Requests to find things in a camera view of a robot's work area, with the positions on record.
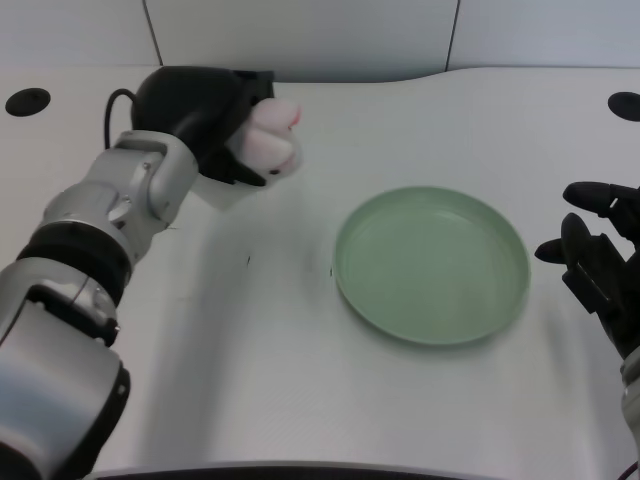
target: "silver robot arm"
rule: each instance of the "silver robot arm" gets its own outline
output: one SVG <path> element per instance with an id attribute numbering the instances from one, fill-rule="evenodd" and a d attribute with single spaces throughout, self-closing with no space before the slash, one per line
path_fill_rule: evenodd
<path id="1" fill-rule="evenodd" d="M 198 175 L 174 136 L 134 130 L 59 194 L 0 273 L 0 478 L 88 474 L 130 382 L 116 306 Z"/>

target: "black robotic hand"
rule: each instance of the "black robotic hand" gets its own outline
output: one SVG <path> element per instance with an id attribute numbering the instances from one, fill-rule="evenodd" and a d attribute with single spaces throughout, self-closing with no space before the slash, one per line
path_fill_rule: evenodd
<path id="1" fill-rule="evenodd" d="M 560 238 L 543 243 L 535 256 L 567 266 L 562 280 L 589 312 L 596 312 L 622 358 L 640 346 L 640 189 L 596 182 L 572 183 L 563 194 L 571 205 L 608 218 L 636 252 L 624 261 L 606 235 L 591 235 L 568 214 Z"/>

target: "plate rim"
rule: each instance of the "plate rim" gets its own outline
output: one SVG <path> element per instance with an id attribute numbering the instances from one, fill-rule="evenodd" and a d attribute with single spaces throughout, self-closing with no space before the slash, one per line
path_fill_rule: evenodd
<path id="1" fill-rule="evenodd" d="M 370 320 L 369 318 L 367 318 L 367 316 L 362 312 L 361 307 L 358 307 L 352 299 L 349 298 L 349 296 L 346 293 L 346 289 L 344 287 L 344 283 L 343 283 L 343 279 L 342 279 L 342 275 L 340 273 L 340 268 L 338 267 L 338 263 L 337 263 L 337 253 L 338 253 L 338 244 L 340 242 L 340 239 L 342 238 L 343 232 L 345 231 L 345 228 L 347 227 L 347 225 L 349 224 L 349 222 L 353 219 L 353 217 L 355 217 L 355 215 L 360 212 L 365 206 L 367 206 L 369 203 L 374 202 L 375 200 L 380 199 L 381 197 L 384 197 L 386 195 L 390 195 L 390 194 L 394 194 L 394 193 L 398 193 L 398 192 L 402 192 L 402 191 L 408 191 L 408 190 L 439 190 L 442 192 L 446 192 L 446 193 L 453 193 L 455 195 L 461 195 L 463 197 L 466 197 L 467 199 L 470 199 L 473 202 L 479 203 L 480 205 L 482 205 L 484 208 L 492 211 L 494 214 L 496 214 L 498 216 L 498 218 L 500 218 L 509 228 L 510 230 L 514 233 L 516 240 L 518 241 L 518 244 L 520 245 L 520 247 L 522 247 L 522 251 L 524 253 L 523 257 L 524 257 L 524 267 L 525 267 L 525 287 L 522 290 L 522 293 L 520 294 L 520 298 L 518 299 L 518 301 L 515 303 L 514 307 L 512 308 L 512 311 L 510 312 L 510 315 L 505 315 L 505 317 L 507 318 L 507 320 L 503 323 L 500 323 L 499 326 L 497 326 L 495 329 L 491 330 L 490 332 L 485 332 L 482 334 L 476 334 L 476 335 L 472 335 L 466 338 L 462 338 L 462 339 L 458 339 L 455 341 L 425 341 L 425 340 L 417 340 L 415 338 L 410 338 L 410 337 L 406 337 L 403 336 L 401 334 L 395 333 L 381 325 L 378 325 L 377 323 L 373 322 L 372 320 Z M 520 235 L 520 233 L 518 232 L 518 230 L 514 227 L 514 225 L 509 221 L 509 219 L 507 217 L 505 217 L 502 213 L 500 213 L 496 208 L 492 207 L 491 205 L 489 205 L 487 202 L 484 202 L 483 200 L 480 200 L 476 197 L 473 197 L 471 195 L 468 195 L 467 193 L 461 192 L 459 190 L 454 190 L 452 188 L 446 188 L 446 187 L 440 187 L 440 186 L 433 186 L 433 185 L 410 185 L 410 186 L 405 186 L 405 187 L 399 187 L 399 188 L 393 188 L 391 190 L 387 190 L 381 193 L 378 193 L 376 195 L 374 195 L 373 197 L 368 198 L 367 200 L 363 201 L 362 203 L 360 203 L 354 210 L 351 211 L 351 213 L 349 213 L 349 215 L 347 215 L 347 217 L 344 219 L 344 221 L 340 224 L 340 228 L 338 229 L 338 234 L 335 237 L 335 241 L 334 241 L 334 246 L 333 246 L 333 259 L 332 259 L 332 268 L 333 271 L 335 272 L 335 280 L 336 280 L 336 284 L 338 285 L 338 289 L 340 290 L 340 294 L 342 295 L 342 297 L 345 299 L 345 301 L 349 304 L 349 306 L 351 308 L 353 308 L 355 310 L 355 312 L 358 314 L 358 316 L 360 318 L 362 318 L 363 320 L 365 320 L 369 325 L 374 326 L 375 328 L 377 328 L 378 330 L 386 333 L 387 335 L 390 335 L 394 338 L 398 338 L 407 342 L 411 342 L 413 344 L 416 345 L 424 345 L 424 346 L 434 346 L 434 347 L 439 347 L 439 346 L 454 346 L 454 345 L 460 345 L 463 343 L 470 343 L 470 342 L 474 342 L 476 340 L 480 340 L 482 338 L 485 337 L 490 337 L 492 335 L 495 335 L 497 333 L 499 333 L 500 331 L 502 331 L 504 328 L 506 328 L 508 325 L 515 323 L 519 318 L 521 318 L 523 315 L 523 311 L 525 308 L 525 305 L 529 299 L 529 293 L 531 290 L 531 261 L 529 258 L 529 251 L 527 250 L 526 244 L 524 243 L 522 236 Z"/>

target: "black cable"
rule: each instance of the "black cable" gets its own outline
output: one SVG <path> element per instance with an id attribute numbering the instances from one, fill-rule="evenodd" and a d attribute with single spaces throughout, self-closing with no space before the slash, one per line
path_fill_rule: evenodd
<path id="1" fill-rule="evenodd" d="M 113 104 L 116 99 L 120 96 L 124 95 L 131 100 L 133 103 L 133 108 L 136 106 L 136 96 L 130 90 L 126 88 L 119 88 L 115 92 L 113 92 L 109 96 L 109 100 L 107 100 L 107 108 L 104 111 L 104 149 L 108 150 L 111 148 L 111 110 L 113 110 Z"/>
<path id="2" fill-rule="evenodd" d="M 638 462 L 634 463 L 629 468 L 627 468 L 624 472 L 622 472 L 622 475 L 618 477 L 618 480 L 627 480 L 628 478 L 631 477 L 633 472 L 635 472 L 637 469 L 638 469 Z"/>

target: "wall seam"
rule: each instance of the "wall seam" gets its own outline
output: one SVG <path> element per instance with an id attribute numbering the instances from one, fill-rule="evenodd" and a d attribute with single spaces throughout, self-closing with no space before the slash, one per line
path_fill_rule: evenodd
<path id="1" fill-rule="evenodd" d="M 147 24 L 149 25 L 149 32 L 151 32 L 151 40 L 153 40 L 153 46 L 156 49 L 158 62 L 160 63 L 160 66 L 163 66 L 164 63 L 162 62 L 162 55 L 160 55 L 160 48 L 158 47 L 156 32 L 153 30 L 153 24 L 151 23 L 151 17 L 149 16 L 149 8 L 147 7 L 147 0 L 142 0 L 142 8 L 144 9 L 144 15 L 147 17 Z"/>
<path id="2" fill-rule="evenodd" d="M 444 71 L 449 71 L 449 61 L 451 60 L 451 50 L 453 49 L 453 37 L 456 34 L 456 27 L 458 25 L 458 13 L 460 12 L 460 2 L 462 0 L 458 0 L 458 4 L 456 5 L 456 13 L 453 17 L 453 27 L 451 28 L 451 39 L 449 40 L 449 51 L 447 52 L 447 63 L 444 66 Z"/>

